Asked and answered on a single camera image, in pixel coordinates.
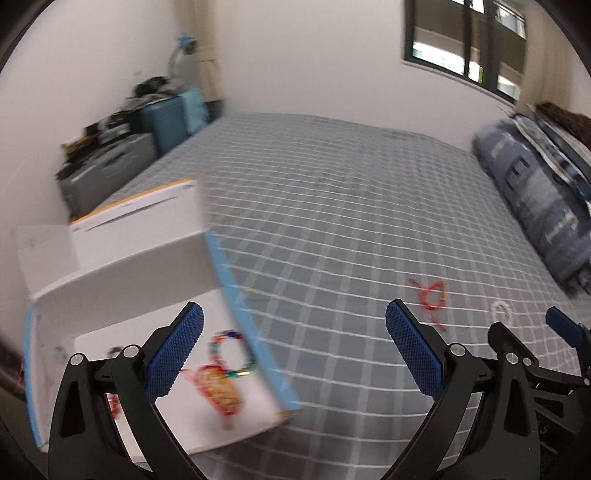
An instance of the gray checkered bedsheet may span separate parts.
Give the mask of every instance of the gray checkered bedsheet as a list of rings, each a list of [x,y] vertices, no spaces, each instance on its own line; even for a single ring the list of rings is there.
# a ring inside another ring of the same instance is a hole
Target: gray checkered bedsheet
[[[376,480],[431,407],[384,325],[410,277],[443,278],[442,336],[475,355],[491,304],[541,365],[576,372],[544,323],[557,305],[587,323],[591,298],[558,288],[475,158],[423,135],[298,115],[223,118],[114,197],[201,175],[209,221],[249,311],[303,402],[290,424],[195,456],[217,480]],[[444,463],[465,441],[474,397]]]

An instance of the gray suitcase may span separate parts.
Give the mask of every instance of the gray suitcase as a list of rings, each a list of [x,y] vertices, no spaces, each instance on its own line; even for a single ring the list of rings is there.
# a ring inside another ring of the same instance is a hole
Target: gray suitcase
[[[152,135],[135,134],[89,157],[66,178],[58,175],[72,219],[90,213],[156,158]]]

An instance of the curtain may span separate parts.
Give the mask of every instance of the curtain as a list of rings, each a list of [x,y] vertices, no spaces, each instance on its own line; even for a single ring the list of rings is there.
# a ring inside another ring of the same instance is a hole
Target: curtain
[[[521,94],[515,109],[526,113],[528,104],[552,102],[570,106],[570,44],[558,25],[534,0],[525,7],[527,53]]]
[[[189,74],[196,76],[197,86],[206,102],[221,100],[213,18],[215,0],[174,1],[180,33],[197,39],[196,65],[190,66]]]

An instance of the metal screw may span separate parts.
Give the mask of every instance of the metal screw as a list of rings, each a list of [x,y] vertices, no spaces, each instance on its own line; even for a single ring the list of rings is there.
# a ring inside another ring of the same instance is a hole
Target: metal screw
[[[466,355],[466,349],[464,348],[463,345],[460,345],[459,343],[454,343],[449,348],[449,350],[455,356],[464,356],[464,355]]]
[[[75,355],[72,355],[72,358],[70,358],[70,363],[72,365],[80,365],[82,363],[82,360],[84,360],[84,357],[82,356],[82,354],[77,353]]]
[[[513,352],[509,352],[507,355],[505,355],[505,358],[511,365],[515,365],[519,361],[519,357]]]
[[[123,350],[123,355],[127,358],[133,358],[138,354],[138,352],[139,348],[136,345],[129,345],[125,347],[125,350]]]

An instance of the colorful beads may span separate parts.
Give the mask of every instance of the colorful beads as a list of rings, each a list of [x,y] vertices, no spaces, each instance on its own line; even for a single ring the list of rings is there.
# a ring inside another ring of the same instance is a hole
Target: colorful beads
[[[249,358],[246,364],[244,365],[244,367],[239,368],[238,370],[228,370],[228,366],[225,364],[220,354],[220,345],[227,338],[233,338],[235,340],[243,342],[243,345],[248,353]],[[209,355],[212,358],[212,362],[215,365],[221,367],[226,372],[226,376],[230,378],[237,378],[242,377],[244,375],[248,375],[255,366],[255,356],[252,353],[252,350],[244,341],[244,337],[242,336],[241,332],[237,332],[236,330],[224,330],[223,332],[215,334],[209,343]]]

